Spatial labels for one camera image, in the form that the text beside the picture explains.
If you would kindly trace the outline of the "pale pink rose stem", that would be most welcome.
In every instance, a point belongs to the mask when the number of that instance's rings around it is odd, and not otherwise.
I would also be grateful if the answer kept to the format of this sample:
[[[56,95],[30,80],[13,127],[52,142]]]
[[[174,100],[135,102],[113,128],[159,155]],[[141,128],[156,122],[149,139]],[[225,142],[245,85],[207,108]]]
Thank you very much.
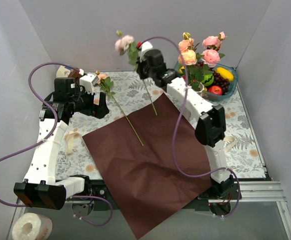
[[[115,50],[120,56],[127,54],[128,63],[134,66],[134,70],[136,71],[139,66],[137,61],[140,60],[142,43],[136,42],[131,35],[123,35],[121,30],[117,30],[115,34],[119,37],[114,44]]]

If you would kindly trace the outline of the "red wrapping paper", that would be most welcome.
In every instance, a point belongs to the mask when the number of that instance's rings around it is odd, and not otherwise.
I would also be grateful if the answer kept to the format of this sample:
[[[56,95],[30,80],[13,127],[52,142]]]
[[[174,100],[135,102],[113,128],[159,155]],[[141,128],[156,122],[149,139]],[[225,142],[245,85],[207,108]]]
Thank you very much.
[[[108,190],[139,239],[174,215],[212,183],[209,160],[195,130],[170,99],[83,136]]]

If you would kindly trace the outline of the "deep pink rose stem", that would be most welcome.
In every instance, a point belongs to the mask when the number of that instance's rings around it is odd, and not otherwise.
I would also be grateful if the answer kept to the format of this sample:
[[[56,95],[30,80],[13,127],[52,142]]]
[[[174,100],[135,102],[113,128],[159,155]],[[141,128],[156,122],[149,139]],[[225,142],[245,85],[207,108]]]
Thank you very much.
[[[219,50],[226,37],[226,34],[222,31],[218,36],[208,36],[203,40],[202,45],[206,49],[201,53],[201,60],[204,65],[214,68],[220,62],[222,57]]]

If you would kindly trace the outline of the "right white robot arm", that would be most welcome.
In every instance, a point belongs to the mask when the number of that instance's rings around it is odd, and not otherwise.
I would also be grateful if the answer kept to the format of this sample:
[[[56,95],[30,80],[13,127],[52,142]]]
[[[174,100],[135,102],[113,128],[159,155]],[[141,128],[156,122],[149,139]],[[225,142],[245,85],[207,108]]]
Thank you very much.
[[[137,73],[140,78],[153,79],[156,86],[183,104],[181,112],[189,113],[188,119],[197,121],[194,135],[204,146],[210,166],[212,186],[209,189],[214,197],[225,198],[234,185],[234,177],[226,161],[224,138],[226,131],[225,110],[203,99],[193,89],[186,86],[185,80],[174,69],[168,69],[160,50],[150,47],[138,50]]]

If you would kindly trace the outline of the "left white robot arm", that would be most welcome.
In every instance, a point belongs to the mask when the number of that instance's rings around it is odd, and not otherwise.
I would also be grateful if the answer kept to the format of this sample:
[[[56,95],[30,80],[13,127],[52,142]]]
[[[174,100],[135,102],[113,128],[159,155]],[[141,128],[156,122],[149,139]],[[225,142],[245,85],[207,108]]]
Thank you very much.
[[[35,148],[30,167],[22,182],[14,185],[13,192],[31,208],[60,210],[65,201],[76,195],[87,200],[92,194],[90,179],[76,174],[61,181],[56,180],[56,162],[64,134],[74,113],[81,113],[97,119],[104,118],[109,109],[106,94],[99,94],[94,103],[94,84],[98,77],[86,74],[78,81],[72,77],[54,80],[54,92],[45,98],[39,113],[40,145]]]

